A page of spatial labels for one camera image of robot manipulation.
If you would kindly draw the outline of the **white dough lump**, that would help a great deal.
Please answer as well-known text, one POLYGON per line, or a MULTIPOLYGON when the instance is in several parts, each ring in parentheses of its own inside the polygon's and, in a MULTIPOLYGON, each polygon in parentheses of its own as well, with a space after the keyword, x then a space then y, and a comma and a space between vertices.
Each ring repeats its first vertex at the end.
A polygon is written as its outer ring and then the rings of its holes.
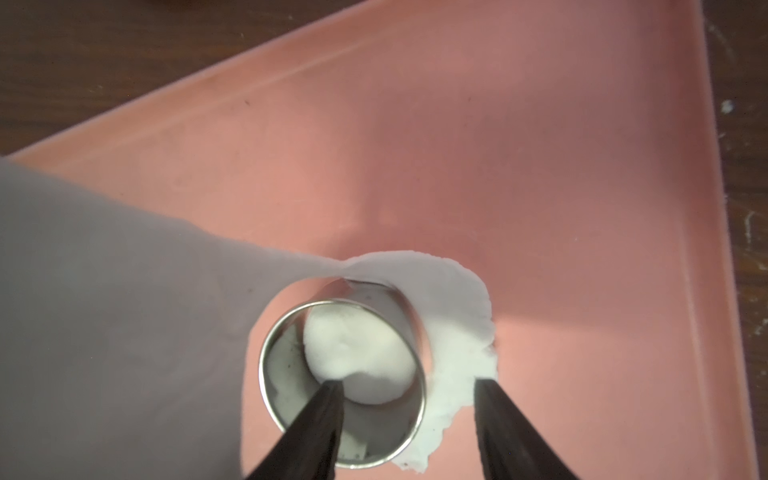
POLYGON ((489 293, 412 251, 339 261, 243 243, 1 164, 1 475, 240 479, 278 430, 258 397, 263 313, 288 286, 395 286, 432 369, 398 465, 423 471, 476 378, 498 374, 489 293))

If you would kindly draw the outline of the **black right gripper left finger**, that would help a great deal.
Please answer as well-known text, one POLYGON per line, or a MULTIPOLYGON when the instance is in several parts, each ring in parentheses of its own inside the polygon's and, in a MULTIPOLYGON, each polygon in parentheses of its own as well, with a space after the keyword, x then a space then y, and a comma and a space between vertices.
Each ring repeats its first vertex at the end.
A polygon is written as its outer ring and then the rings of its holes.
POLYGON ((246 479, 334 479, 343 420, 343 384, 325 381, 246 479))

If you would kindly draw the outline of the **round cut dough wrapper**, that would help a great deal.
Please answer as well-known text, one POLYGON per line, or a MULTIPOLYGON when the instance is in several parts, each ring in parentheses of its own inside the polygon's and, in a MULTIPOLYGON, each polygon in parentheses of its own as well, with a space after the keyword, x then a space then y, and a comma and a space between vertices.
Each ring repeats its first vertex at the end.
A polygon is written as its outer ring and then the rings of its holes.
POLYGON ((302 338, 316 380, 340 380, 353 402, 379 405, 396 400, 416 377, 408 344, 387 322, 358 306, 311 307, 302 338))

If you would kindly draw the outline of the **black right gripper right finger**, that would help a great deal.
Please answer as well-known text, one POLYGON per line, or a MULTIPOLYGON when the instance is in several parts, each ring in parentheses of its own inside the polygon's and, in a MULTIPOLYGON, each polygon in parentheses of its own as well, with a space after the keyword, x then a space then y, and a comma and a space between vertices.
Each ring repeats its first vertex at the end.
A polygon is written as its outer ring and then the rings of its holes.
POLYGON ((577 480, 497 381, 475 381, 474 406, 486 479, 577 480))

